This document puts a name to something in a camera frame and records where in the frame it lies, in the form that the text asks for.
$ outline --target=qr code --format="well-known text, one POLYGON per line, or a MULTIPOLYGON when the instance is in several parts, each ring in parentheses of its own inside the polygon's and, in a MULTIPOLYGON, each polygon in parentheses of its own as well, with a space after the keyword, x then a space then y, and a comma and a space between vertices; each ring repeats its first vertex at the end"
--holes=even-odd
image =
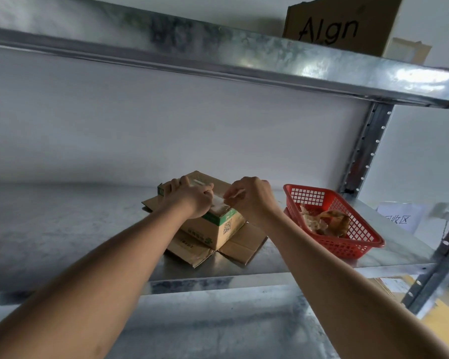
POLYGON ((223 234, 228 233, 231 230, 231 221, 224 223, 223 234))

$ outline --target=box with green print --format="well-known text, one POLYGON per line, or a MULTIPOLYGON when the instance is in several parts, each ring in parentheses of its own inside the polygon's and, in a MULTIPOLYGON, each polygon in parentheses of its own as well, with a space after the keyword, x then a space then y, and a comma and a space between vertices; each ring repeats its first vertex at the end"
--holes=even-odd
MULTIPOLYGON (((187 177, 192 185, 208 185, 213 183, 214 198, 212 207, 204 216, 196 219, 188 219, 181 226, 181 229, 209 247, 219 249, 245 224, 245 218, 223 202, 223 194, 231 184, 203 174, 200 171, 193 171, 187 174, 187 177)), ((163 186, 166 184, 168 183, 158 186, 159 196, 163 196, 163 186)))

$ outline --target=forearm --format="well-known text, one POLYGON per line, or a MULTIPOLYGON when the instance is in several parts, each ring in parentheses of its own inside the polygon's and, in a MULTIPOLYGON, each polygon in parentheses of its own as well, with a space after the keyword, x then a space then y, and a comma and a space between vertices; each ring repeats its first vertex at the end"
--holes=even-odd
POLYGON ((261 226, 341 358, 449 358, 447 347, 411 313, 284 214, 263 218, 261 226))
POLYGON ((0 358, 102 358, 185 221, 171 206, 105 242, 0 323, 0 358))

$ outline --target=metal shelf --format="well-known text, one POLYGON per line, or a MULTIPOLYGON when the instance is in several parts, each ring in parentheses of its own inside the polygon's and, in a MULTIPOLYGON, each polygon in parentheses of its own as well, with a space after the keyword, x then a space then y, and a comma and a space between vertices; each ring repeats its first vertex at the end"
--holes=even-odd
POLYGON ((449 108, 449 70, 92 0, 0 1, 0 47, 449 108))
MULTIPOLYGON (((0 184, 0 291, 33 290, 103 241, 146 216, 140 201, 155 188, 91 184, 0 184)), ((276 192, 283 199, 284 192, 276 192)), ((366 277, 420 274, 434 265, 432 250, 362 202, 354 208, 386 240, 348 261, 366 277)), ((165 254, 143 294, 294 283, 268 240, 245 267, 215 253, 202 265, 165 254)))

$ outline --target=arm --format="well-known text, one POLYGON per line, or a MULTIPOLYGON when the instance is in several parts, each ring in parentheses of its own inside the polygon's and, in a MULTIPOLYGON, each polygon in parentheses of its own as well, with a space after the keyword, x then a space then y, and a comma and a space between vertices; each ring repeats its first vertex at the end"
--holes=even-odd
POLYGON ((0 323, 0 359, 103 358, 181 224, 212 186, 173 180, 159 209, 91 251, 0 323))
POLYGON ((224 197, 273 241, 342 359, 449 359, 415 316, 289 219, 267 181, 243 178, 224 197))

